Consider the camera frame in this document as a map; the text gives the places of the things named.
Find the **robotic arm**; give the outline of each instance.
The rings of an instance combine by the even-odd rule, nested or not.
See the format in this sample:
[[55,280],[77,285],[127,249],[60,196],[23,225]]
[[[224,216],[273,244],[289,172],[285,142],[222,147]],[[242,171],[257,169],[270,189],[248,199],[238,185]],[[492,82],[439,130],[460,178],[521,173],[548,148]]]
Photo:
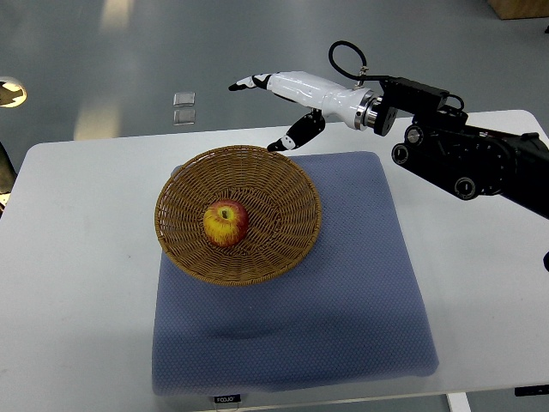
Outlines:
[[[353,48],[361,57],[359,75],[350,75],[333,59],[338,45]],[[329,60],[344,76],[358,81],[353,89],[302,71],[247,77],[229,90],[263,88],[279,97],[309,107],[269,151],[296,149],[320,134],[323,116],[335,115],[355,130],[372,128],[385,136],[398,110],[413,114],[404,142],[392,150],[393,161],[462,200],[501,194],[549,219],[549,149],[537,133],[511,135],[467,125],[463,100],[446,90],[402,77],[367,76],[364,54],[346,41],[334,43]],[[365,88],[378,81],[383,95]],[[447,105],[455,99],[460,107]]]

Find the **black cable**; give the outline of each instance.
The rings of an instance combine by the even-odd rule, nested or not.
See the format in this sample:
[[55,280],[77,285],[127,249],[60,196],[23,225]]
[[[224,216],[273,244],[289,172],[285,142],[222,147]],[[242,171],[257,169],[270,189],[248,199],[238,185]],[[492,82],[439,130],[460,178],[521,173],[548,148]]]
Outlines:
[[328,60],[329,60],[329,63],[332,65],[332,67],[334,69],[336,69],[341,75],[344,75],[345,77],[349,78],[349,79],[353,79],[353,80],[356,80],[356,81],[360,81],[362,80],[362,77],[363,76],[356,76],[356,75],[352,75],[351,73],[345,71],[344,69],[342,69],[340,66],[337,65],[337,63],[335,62],[334,60],[334,50],[337,46],[339,45],[345,45],[353,50],[355,50],[357,52],[357,54],[359,55],[360,57],[360,60],[362,61],[362,65],[363,66],[367,66],[368,63],[366,62],[366,56],[364,55],[364,53],[356,46],[354,45],[353,43],[349,42],[349,41],[345,41],[345,40],[339,40],[339,41],[336,41],[328,50]]
[[465,108],[465,101],[463,101],[463,99],[460,96],[455,94],[449,94],[448,97],[453,97],[454,99],[460,102],[460,107],[457,110],[463,110]]
[[336,69],[338,73],[340,73],[341,75],[344,75],[348,79],[356,80],[357,82],[366,82],[366,81],[379,82],[381,80],[391,78],[391,76],[368,76],[368,75],[357,76],[357,75],[352,75],[348,71],[345,71],[334,60],[334,50],[339,45],[344,45],[346,47],[353,49],[359,55],[360,61],[362,62],[363,66],[367,66],[368,63],[366,61],[365,54],[356,45],[354,45],[350,41],[345,41],[345,40],[336,41],[328,50],[328,60],[329,60],[329,63],[332,65],[332,67]]

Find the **robot finger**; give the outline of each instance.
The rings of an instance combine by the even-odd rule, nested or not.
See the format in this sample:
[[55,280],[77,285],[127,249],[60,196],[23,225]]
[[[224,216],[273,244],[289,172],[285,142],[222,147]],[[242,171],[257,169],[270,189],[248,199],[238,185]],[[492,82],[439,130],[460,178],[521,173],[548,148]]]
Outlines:
[[318,136],[326,126],[326,121],[320,110],[313,109],[298,120],[290,130],[276,142],[267,146],[269,152],[282,152],[300,148]]
[[229,86],[229,90],[234,92],[237,90],[244,90],[246,88],[267,89],[267,83],[270,77],[270,74],[246,77],[245,79],[239,80],[238,82],[233,83],[231,86]]

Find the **basket rim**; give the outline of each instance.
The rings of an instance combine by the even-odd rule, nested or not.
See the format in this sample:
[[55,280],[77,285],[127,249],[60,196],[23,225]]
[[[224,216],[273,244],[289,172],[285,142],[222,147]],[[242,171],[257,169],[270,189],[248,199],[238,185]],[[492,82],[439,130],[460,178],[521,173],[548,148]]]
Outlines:
[[[160,225],[160,211],[164,211],[161,209],[162,200],[164,198],[164,194],[166,190],[178,179],[178,177],[184,173],[184,171],[190,167],[193,164],[196,164],[201,159],[208,158],[210,155],[214,155],[216,153],[219,153],[220,151],[242,151],[242,150],[253,150],[256,152],[263,152],[264,154],[269,154],[273,156],[276,161],[284,161],[288,166],[290,166],[296,173],[299,173],[300,177],[304,179],[305,183],[309,187],[309,190],[311,191],[311,195],[314,199],[315,204],[315,225],[311,232],[310,238],[307,241],[305,247],[301,251],[301,253],[295,257],[291,262],[281,266],[277,270],[270,271],[266,273],[263,276],[260,277],[254,277],[248,280],[244,281],[222,281],[218,279],[212,279],[209,277],[206,277],[204,275],[201,275],[197,271],[186,267],[184,264],[182,264],[178,256],[176,256],[170,248],[170,245],[166,242],[165,236],[162,233],[161,225]],[[311,251],[312,247],[315,245],[318,235],[320,234],[320,227],[322,225],[322,204],[320,201],[320,196],[318,194],[317,188],[315,187],[314,183],[312,182],[309,175],[303,170],[302,167],[300,167],[297,163],[292,161],[288,156],[285,156],[283,154],[280,154],[278,152],[269,152],[267,149],[259,147],[259,146],[253,146],[253,145],[229,145],[229,146],[223,146],[218,148],[212,148],[210,150],[207,150],[203,153],[197,154],[193,158],[186,161],[183,165],[178,167],[178,170],[173,173],[170,178],[164,183],[164,186],[162,187],[162,190],[160,191],[160,195],[158,196],[158,199],[156,201],[156,205],[154,207],[154,228],[155,232],[158,238],[158,241],[160,242],[160,246],[162,247],[162,251],[170,258],[170,260],[179,268],[181,269],[185,274],[188,274],[190,276],[193,276],[197,279],[200,279],[201,281],[213,283],[219,286],[250,286],[253,284],[263,283],[268,280],[271,280],[275,277],[281,276],[284,273],[288,272],[289,270],[293,269],[295,266],[297,266],[304,258],[305,256]]]

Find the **wooden box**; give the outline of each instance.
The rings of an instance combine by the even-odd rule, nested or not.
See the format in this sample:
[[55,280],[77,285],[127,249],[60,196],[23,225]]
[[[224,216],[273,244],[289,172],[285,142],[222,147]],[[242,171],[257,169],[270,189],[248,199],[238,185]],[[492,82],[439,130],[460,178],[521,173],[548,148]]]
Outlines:
[[549,17],[549,0],[488,0],[502,20]]

